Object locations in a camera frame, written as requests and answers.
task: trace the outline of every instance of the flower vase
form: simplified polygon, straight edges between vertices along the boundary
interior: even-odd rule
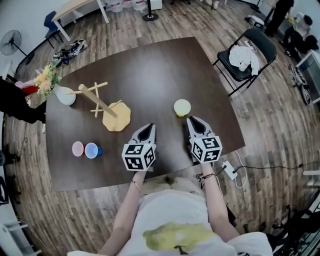
[[[73,90],[68,87],[62,87],[56,84],[52,89],[52,92],[57,96],[59,101],[66,106],[72,105],[76,100],[75,94],[66,95],[67,93],[73,92]]]

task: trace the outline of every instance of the chair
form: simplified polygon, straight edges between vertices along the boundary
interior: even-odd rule
[[[44,19],[44,23],[43,25],[45,27],[47,27],[49,30],[48,32],[46,33],[46,35],[44,36],[45,39],[49,42],[49,44],[51,45],[51,47],[54,49],[54,46],[52,45],[52,43],[49,41],[49,38],[50,37],[54,37],[54,39],[56,41],[58,41],[55,37],[55,34],[58,35],[58,37],[60,38],[61,42],[63,43],[64,41],[62,40],[62,38],[60,37],[59,35],[59,31],[58,31],[58,28],[56,26],[56,24],[52,21],[52,19],[54,18],[54,16],[57,14],[56,11],[52,11],[50,12]]]
[[[242,37],[246,37],[252,43],[254,43],[255,46],[262,52],[262,54],[264,55],[264,57],[267,61],[267,64],[264,67],[260,68],[260,70],[258,71],[258,75],[251,75],[252,69],[251,69],[250,65],[245,69],[245,71],[242,72],[239,70],[239,68],[237,66],[231,65],[229,62],[230,50],[232,49],[232,47],[234,47],[235,45],[238,44],[238,41]],[[276,59],[276,56],[277,56],[276,47],[269,40],[269,38],[264,33],[262,33],[259,29],[250,28],[250,29],[246,30],[227,50],[218,52],[218,54],[217,54],[218,59],[212,65],[213,66],[216,65],[217,62],[220,61],[223,64],[223,66],[228,70],[228,72],[230,73],[230,75],[232,76],[232,78],[234,80],[236,80],[238,82],[242,82],[242,81],[246,80],[239,87],[234,89],[233,86],[231,85],[231,83],[229,82],[229,80],[227,79],[227,77],[225,76],[225,74],[217,66],[217,68],[220,70],[220,72],[222,73],[224,78],[227,80],[227,82],[229,83],[229,85],[233,89],[233,92],[231,92],[228,95],[230,97],[232,94],[234,94],[236,91],[238,91],[241,87],[243,87],[248,82],[250,82],[250,84],[247,86],[247,88],[249,88],[251,86],[251,84],[256,80],[256,78],[260,75],[260,73]]]

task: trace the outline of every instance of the wooden stand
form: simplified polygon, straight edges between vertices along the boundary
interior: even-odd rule
[[[94,117],[98,116],[98,112],[103,112],[102,123],[110,132],[121,132],[131,121],[131,110],[126,104],[119,100],[118,102],[111,103],[107,106],[100,98],[98,88],[106,86],[108,83],[104,82],[98,84],[95,82],[94,86],[87,88],[84,84],[79,85],[79,91],[74,91],[69,94],[84,94],[94,103],[96,103],[96,108],[90,110],[94,112]]]

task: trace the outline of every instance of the electric fan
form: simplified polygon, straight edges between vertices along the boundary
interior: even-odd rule
[[[17,50],[22,52],[26,56],[25,64],[28,65],[31,59],[34,57],[34,53],[31,53],[29,56],[27,56],[21,49],[21,34],[17,30],[10,30],[7,32],[0,43],[0,51],[3,53],[3,55],[12,55]]]

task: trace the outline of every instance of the white power adapter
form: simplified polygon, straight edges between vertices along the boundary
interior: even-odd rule
[[[237,173],[233,173],[235,169],[232,167],[232,165],[229,163],[229,161],[223,162],[222,163],[222,168],[224,168],[224,171],[228,176],[230,177],[231,180],[234,180],[237,177]]]

